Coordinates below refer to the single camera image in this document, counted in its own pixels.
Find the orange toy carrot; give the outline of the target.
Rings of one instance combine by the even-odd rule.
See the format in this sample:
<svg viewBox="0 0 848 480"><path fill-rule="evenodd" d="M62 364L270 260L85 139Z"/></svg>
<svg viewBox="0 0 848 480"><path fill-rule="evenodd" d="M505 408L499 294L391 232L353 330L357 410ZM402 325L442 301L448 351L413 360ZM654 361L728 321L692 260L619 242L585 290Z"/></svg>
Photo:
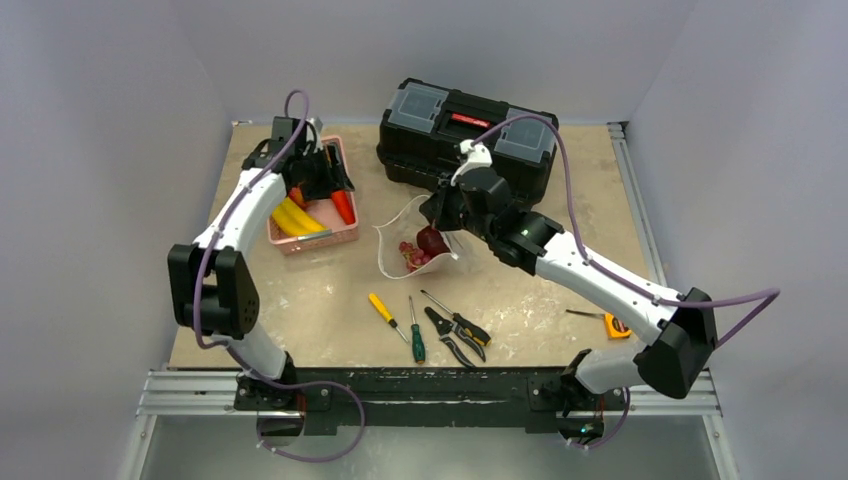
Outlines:
<svg viewBox="0 0 848 480"><path fill-rule="evenodd" d="M332 200L337 214L346 225L356 223L356 215L353 205L349 199L348 193L345 190L337 190L331 194Z"/></svg>

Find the red toy pomegranate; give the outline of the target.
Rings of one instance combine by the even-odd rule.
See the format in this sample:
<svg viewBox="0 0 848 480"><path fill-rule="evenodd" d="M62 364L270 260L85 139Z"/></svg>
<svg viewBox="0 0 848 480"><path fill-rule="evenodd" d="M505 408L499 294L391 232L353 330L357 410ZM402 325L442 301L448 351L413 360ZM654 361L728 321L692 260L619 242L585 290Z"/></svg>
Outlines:
<svg viewBox="0 0 848 480"><path fill-rule="evenodd" d="M431 259L451 252L442 233L430 226L425 226L417 232L416 244L423 254Z"/></svg>

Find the purple toy grapes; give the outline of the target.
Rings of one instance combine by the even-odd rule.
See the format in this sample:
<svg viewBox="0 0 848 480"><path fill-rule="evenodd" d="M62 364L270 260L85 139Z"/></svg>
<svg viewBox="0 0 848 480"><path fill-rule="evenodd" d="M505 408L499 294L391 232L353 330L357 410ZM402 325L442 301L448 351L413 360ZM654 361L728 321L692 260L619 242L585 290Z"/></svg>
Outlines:
<svg viewBox="0 0 848 480"><path fill-rule="evenodd" d="M432 260L432 257L428 253L411 242L400 242L398 250L404 259L404 265L408 273L418 271Z"/></svg>

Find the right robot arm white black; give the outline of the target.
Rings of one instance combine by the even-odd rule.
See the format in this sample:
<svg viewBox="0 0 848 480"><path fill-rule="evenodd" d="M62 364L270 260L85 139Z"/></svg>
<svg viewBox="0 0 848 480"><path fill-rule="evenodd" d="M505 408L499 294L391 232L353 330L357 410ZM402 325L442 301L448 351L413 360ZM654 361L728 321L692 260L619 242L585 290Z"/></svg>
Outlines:
<svg viewBox="0 0 848 480"><path fill-rule="evenodd" d="M441 180L419 211L433 228L471 233L502 263L573 291L637 336L631 346L577 355L561 381L563 397L573 406L637 385L683 399L717 347L706 292L681 293L594 257L561 224L517 205L507 182L491 168L471 170L455 183Z"/></svg>

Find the clear zip top bag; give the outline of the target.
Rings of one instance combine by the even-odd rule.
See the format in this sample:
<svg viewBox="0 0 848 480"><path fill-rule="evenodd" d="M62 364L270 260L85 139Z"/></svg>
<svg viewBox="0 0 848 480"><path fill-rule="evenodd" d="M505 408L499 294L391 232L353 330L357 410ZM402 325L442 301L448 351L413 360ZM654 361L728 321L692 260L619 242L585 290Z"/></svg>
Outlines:
<svg viewBox="0 0 848 480"><path fill-rule="evenodd" d="M419 211L428 199L428 195L414 197L390 221L375 226L377 264L385 277L403 280L431 273L465 274L482 268L463 232L440 232L430 227Z"/></svg>

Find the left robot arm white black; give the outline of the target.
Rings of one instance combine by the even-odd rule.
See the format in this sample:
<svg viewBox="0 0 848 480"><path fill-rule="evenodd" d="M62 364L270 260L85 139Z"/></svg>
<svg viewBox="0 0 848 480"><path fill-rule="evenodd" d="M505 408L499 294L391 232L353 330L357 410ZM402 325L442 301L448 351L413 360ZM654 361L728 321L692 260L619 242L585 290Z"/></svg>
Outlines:
<svg viewBox="0 0 848 480"><path fill-rule="evenodd" d="M288 193L287 168L320 151L316 118L277 117L269 141L241 166L236 186L211 223L189 244L175 244L167 267L175 320L204 349L223 348L272 408L297 399L287 353L259 323L260 297L247 264L261 228Z"/></svg>

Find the pink plastic basket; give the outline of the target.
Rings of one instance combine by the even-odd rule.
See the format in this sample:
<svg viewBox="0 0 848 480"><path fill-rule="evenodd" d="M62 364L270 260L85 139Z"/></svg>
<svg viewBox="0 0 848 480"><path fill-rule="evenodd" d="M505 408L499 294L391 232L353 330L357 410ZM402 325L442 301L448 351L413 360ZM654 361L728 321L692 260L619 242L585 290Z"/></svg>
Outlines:
<svg viewBox="0 0 848 480"><path fill-rule="evenodd" d="M326 144L334 144L341 148L345 166L348 172L348 165L347 160L345 158L344 144L342 142L342 139L336 135L329 136L322 140L323 149ZM284 199L288 195L288 162L297 157L305 156L310 153L314 152L310 152L307 150L307 147L304 147L296 151L295 154L291 155L288 159L282 162L282 176L285 180ZM356 208L354 192L347 193L355 211L355 224L346 225L343 222L343 220L337 214L334 204L330 198L305 199L307 207L304 211L312 218L323 224L326 227L326 230L315 233L310 232L307 235L299 237L288 237L277 227L277 225L274 223L270 216L267 221L267 238L269 243L277 250L279 250L282 254L290 255L294 253L301 253L308 250L314 250L321 247L332 246L357 240L359 238L359 214Z"/></svg>

